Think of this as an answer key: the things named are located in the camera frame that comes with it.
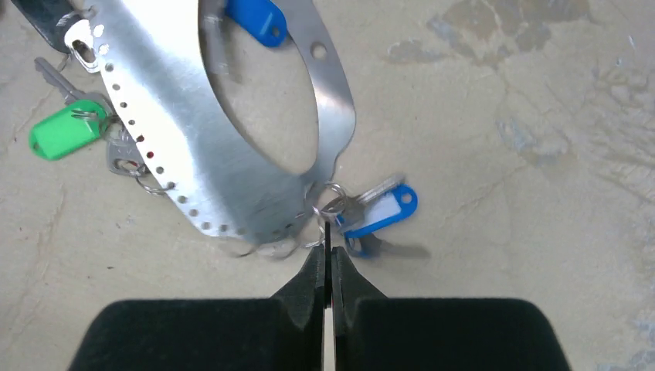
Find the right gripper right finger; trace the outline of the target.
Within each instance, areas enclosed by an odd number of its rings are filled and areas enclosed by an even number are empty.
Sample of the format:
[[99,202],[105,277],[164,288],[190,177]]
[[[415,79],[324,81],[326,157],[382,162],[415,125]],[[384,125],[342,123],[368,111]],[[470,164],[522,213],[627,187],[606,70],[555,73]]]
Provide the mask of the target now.
[[541,310],[516,298],[390,298],[331,251],[338,370],[569,370]]

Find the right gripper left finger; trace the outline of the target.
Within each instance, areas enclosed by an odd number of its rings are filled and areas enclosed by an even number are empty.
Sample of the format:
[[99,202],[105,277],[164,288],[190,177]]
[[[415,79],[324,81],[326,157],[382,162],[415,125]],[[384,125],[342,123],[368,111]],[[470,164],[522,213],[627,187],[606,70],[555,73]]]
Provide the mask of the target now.
[[268,298],[116,301],[90,323],[72,370],[320,370],[327,252],[315,247]]

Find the blue tagged key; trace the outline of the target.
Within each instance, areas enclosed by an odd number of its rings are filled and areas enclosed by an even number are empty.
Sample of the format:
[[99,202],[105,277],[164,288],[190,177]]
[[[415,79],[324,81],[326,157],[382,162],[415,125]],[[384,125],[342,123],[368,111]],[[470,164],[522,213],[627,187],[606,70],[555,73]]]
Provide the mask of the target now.
[[265,47],[279,47],[287,37],[287,20],[270,0],[228,0],[225,13]]
[[321,209],[346,239],[360,238],[380,229],[401,222],[418,209],[419,199],[410,186],[405,184],[402,173],[390,175],[369,190],[350,196],[340,185],[333,189],[338,197]]

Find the red tagged key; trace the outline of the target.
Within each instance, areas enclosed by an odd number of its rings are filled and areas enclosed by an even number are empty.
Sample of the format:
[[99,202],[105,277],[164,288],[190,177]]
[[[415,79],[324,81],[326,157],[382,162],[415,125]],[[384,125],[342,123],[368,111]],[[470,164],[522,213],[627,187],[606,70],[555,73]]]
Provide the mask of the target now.
[[136,141],[124,126],[111,129],[106,139],[107,167],[112,173],[127,177],[140,177],[150,173],[137,149]]

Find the green tagged key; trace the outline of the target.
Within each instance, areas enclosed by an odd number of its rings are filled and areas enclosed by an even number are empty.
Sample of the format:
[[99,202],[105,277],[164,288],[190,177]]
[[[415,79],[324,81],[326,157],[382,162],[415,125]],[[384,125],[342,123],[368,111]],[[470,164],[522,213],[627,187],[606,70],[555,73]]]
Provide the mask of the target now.
[[34,64],[63,95],[65,107],[32,127],[28,136],[32,153],[54,161],[101,138],[115,118],[112,103],[101,93],[76,88],[44,58],[35,58]]

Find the black tagged key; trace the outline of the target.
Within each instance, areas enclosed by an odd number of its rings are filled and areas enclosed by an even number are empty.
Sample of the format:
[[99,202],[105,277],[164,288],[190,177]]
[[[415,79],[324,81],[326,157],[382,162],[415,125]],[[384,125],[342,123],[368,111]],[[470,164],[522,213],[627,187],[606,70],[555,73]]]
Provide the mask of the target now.
[[82,17],[67,0],[12,0],[32,27],[54,50],[70,54],[64,36]]

